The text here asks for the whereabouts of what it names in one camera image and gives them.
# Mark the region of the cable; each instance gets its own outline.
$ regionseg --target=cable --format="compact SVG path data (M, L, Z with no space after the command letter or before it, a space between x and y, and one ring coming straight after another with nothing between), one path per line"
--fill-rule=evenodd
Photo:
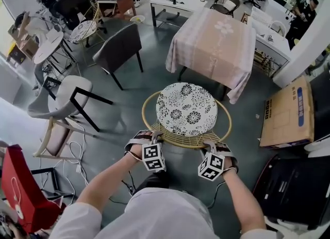
M226 182L225 182L225 181L222 181L222 182L220 182L220 183L217 185L216 193L215 193L215 195L214 195L213 201L212 201L212 203L211 203L209 206L207 206L208 209L212 209L213 206L215 205L216 198L217 198L217 194L218 194L218 189L219 189L219 187L220 187L221 185L223 185L224 183L226 183Z

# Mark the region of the small round table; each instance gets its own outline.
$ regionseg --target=small round table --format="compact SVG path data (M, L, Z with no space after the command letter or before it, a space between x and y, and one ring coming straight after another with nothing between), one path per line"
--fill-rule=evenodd
M64 41L64 33L62 31L58 32L58 37L53 41L49 41L48 39L41 44L41 46L38 48L34 58L33 58L33 62L34 64L41 64L44 63L46 60L48 60L51 65L53 66L54 69L56 69L59 74L63 74L63 72L61 72L50 60L49 57L51 57L59 48L62 48L62 50L65 53L65 57L70 58L73 62L75 62L78 66L78 62L77 60L70 54L70 52L62 45L62 42ZM68 69L71 66L71 64L69 64L68 66L66 66L64 69Z
M153 99L155 96L159 95L162 91L159 92L155 92L154 94L152 94L151 96L149 96L147 98L147 100L145 100L143 106L142 106L142 119L145 123L145 125L147 126L148 129L150 130L158 130L161 131L163 133L163 135L161 136L162 139L172 145L175 146L179 146L179 147L183 147L183 148L203 148L206 147L206 145L203 143L206 140L211 140L213 142L222 142L231 132L232 130L232 118L228 112L228 110L223 106L222 103L220 103L219 101L217 101L215 99L215 102L217 103L218 107L221 107L225 113L227 114L228 117L228 121L229 121L229 127L228 127L228 131L227 133L223 136L223 137L218 137L213 130L209 130L203 134L200 135L194 135L194 136L185 136L185 135L181 135L181 134L177 134L174 132L170 132L169 130L167 130L159 121L159 119L157 119L157 121L153 124L150 125L148 123L148 121L146 120L145 117L145 108L148 104L148 102Z

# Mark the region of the gray chair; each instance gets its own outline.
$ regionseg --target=gray chair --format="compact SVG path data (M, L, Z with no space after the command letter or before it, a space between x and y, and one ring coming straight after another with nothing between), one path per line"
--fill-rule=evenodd
M123 90L114 72L130 57L136 54L143 72L139 50L142 48L138 26L130 23L114 33L94 55L93 60L106 74L110 74L118 87Z
M234 17L234 11L239 8L239 6L241 5L240 0L229 0L231 2L233 2L235 4L235 7L232 8L231 10L228 10L227 8L225 8L223 5L218 4L218 1L220 0L214 0L214 4L211 6L211 9L216 10L217 12L220 12L222 14L229 14L232 17Z
M47 87L49 81L59 85L56 96ZM71 116L81 113L90 125L99 132L100 129L84 111L84 106L89 97L109 105L112 105L113 102L93 94L91 92L92 89L93 84L88 79L80 76L69 75L62 81L47 77L38 97L28 106L27 113L33 118L49 120L52 117L56 121L63 121L63 124L65 124L66 118L76 122L77 120L73 119ZM55 111L50 111L48 108L49 95L55 101Z

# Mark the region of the box label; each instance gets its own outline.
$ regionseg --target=box label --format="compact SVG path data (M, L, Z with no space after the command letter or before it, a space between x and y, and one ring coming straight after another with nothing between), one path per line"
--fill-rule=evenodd
M303 101L303 89L301 87L297 89L297 96L298 96L298 110L299 110L298 125L301 127L304 125L304 101Z

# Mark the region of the wrist strap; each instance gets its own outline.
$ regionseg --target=wrist strap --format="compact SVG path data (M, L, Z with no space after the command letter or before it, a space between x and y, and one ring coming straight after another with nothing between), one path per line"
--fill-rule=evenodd
M127 153L129 153L133 158L135 158L137 161L142 161L142 159L135 153L131 152L131 151L126 151L124 153L124 155L126 155Z

